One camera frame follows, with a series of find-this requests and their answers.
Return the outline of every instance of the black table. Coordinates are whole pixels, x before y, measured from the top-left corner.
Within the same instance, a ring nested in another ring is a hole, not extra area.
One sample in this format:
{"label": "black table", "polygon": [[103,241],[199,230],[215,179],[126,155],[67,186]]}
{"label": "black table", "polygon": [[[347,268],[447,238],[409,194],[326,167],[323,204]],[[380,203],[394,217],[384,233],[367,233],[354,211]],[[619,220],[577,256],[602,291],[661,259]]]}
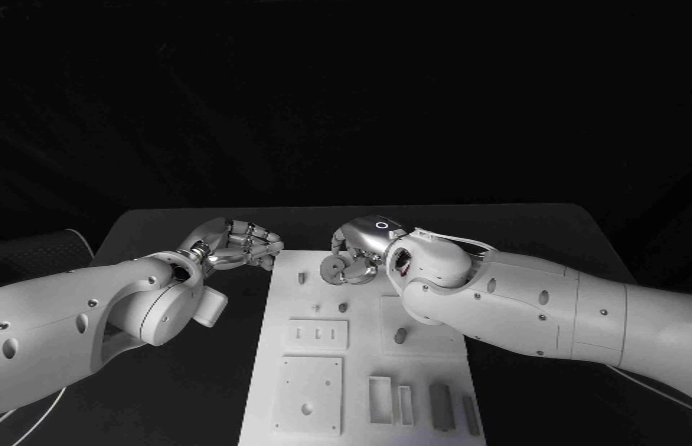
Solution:
{"label": "black table", "polygon": [[[276,231],[287,249],[328,250],[338,227],[374,213],[635,282],[590,214],[573,204],[136,210],[119,219],[93,264],[175,249],[218,216]],[[217,326],[191,322],[165,346],[126,352],[68,387],[24,446],[236,445],[270,280],[260,268],[218,272],[208,284],[230,304]],[[691,412],[606,366],[525,357],[469,338],[468,346],[491,446],[692,444]]]}

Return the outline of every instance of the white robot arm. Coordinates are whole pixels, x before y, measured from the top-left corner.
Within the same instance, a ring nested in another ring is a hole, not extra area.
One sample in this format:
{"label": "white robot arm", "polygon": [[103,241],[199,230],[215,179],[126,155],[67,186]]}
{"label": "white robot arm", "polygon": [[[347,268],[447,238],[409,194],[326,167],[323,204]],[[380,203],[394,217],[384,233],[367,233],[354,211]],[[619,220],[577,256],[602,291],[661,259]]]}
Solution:
{"label": "white robot arm", "polygon": [[191,319],[212,327],[228,298],[215,270],[272,270],[285,245],[253,223],[207,222],[176,251],[0,288],[0,413],[94,374],[124,351],[161,346]]}
{"label": "white robot arm", "polygon": [[[344,243],[351,264],[336,256]],[[409,233],[383,216],[342,226],[332,252],[325,280],[365,284],[384,268],[420,322],[530,356],[622,368],[692,396],[692,295],[600,279],[419,228]]]}

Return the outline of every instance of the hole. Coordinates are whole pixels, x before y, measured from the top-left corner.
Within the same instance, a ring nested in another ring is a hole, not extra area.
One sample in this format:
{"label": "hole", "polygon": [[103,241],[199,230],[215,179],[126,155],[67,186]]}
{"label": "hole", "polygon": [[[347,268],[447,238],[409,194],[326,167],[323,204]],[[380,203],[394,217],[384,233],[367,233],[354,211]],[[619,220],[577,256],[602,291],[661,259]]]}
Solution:
{"label": "hole", "polygon": [[87,331],[87,327],[90,326],[90,318],[87,317],[86,314],[81,314],[77,317],[77,330],[80,331],[80,334],[84,334]]}
{"label": "hole", "polygon": [[12,359],[18,354],[19,343],[15,338],[9,339],[3,344],[3,354],[8,359]]}

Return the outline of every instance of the metallic robotic hand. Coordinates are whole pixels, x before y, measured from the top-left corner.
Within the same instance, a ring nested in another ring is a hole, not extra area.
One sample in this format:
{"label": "metallic robotic hand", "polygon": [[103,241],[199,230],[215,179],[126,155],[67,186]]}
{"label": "metallic robotic hand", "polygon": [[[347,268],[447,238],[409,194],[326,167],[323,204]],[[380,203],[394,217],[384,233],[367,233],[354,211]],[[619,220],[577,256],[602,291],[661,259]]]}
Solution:
{"label": "metallic robotic hand", "polygon": [[212,327],[228,303],[217,270],[273,269],[285,244],[253,223],[218,218],[175,251],[0,288],[0,413],[94,374],[124,351],[161,346],[191,319]]}
{"label": "metallic robotic hand", "polygon": [[609,281],[479,241],[407,232],[383,216],[339,228],[332,253],[325,281],[365,284],[380,269],[421,323],[524,355],[633,371],[692,396],[692,295]]}

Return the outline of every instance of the dark backdrop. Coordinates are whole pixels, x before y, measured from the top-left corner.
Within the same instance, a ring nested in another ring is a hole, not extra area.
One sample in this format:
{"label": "dark backdrop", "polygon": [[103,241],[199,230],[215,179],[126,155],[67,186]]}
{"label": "dark backdrop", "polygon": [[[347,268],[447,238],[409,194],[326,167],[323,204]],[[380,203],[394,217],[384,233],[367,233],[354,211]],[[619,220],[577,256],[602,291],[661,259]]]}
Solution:
{"label": "dark backdrop", "polygon": [[6,2],[0,239],[99,246],[136,208],[574,202],[684,287],[685,4]]}

